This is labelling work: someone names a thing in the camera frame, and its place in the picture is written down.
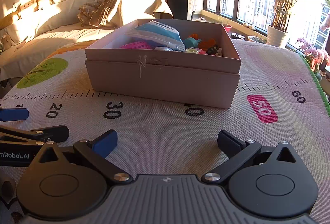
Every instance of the teal toy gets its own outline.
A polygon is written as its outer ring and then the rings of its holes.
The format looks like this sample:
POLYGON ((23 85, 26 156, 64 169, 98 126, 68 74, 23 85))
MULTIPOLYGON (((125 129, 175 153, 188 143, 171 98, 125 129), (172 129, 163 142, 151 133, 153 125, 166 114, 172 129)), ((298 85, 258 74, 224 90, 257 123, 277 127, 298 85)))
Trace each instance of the teal toy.
POLYGON ((183 40, 182 42, 184 43, 184 46, 186 49, 189 48, 198 48, 198 44, 202 41, 202 39, 195 40, 194 38, 187 38, 183 40))

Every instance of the metal bolt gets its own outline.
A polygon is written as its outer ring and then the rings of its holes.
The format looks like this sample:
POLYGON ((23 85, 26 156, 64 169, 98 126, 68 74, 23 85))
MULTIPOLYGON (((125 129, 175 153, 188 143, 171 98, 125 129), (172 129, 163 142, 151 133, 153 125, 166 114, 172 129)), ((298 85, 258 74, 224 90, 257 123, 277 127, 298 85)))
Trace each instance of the metal bolt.
POLYGON ((130 179, 130 176, 129 176, 129 174, 126 174, 126 173, 118 173, 118 174, 115 174, 114 179, 117 181, 127 181, 130 179))
POLYGON ((218 181, 221 178, 221 176, 217 173, 207 173, 204 175, 204 178, 207 181, 218 181))

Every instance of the pink number label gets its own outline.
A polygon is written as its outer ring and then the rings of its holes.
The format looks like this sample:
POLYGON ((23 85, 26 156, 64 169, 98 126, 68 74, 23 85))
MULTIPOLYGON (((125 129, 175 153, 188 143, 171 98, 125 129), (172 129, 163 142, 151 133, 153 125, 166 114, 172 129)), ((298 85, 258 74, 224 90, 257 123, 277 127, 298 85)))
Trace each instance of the pink number label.
POLYGON ((249 101, 252 109, 257 114, 260 121, 263 123, 274 123, 278 121, 278 116, 273 108, 270 106, 268 101, 262 95, 248 95, 247 100, 249 101))

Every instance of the pink box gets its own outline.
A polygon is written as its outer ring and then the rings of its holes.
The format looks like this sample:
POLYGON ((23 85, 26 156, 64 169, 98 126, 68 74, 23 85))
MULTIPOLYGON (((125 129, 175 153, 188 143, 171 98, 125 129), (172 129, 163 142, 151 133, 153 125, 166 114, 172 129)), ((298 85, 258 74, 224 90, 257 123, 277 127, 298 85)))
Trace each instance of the pink box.
POLYGON ((176 28, 182 40, 196 33, 216 40, 223 57, 159 50, 119 49, 132 42, 125 33, 151 19, 138 19, 85 49, 95 91, 230 108, 240 80, 241 59, 220 24, 174 19, 155 21, 176 28))

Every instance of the pink plastic basket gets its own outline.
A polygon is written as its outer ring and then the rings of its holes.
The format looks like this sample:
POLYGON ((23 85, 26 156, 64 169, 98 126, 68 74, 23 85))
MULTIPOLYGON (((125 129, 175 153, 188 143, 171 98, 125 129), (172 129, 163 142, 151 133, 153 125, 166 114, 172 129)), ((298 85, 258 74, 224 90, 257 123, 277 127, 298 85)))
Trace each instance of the pink plastic basket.
POLYGON ((122 49, 153 49, 144 41, 132 42, 125 45, 122 45, 122 49))

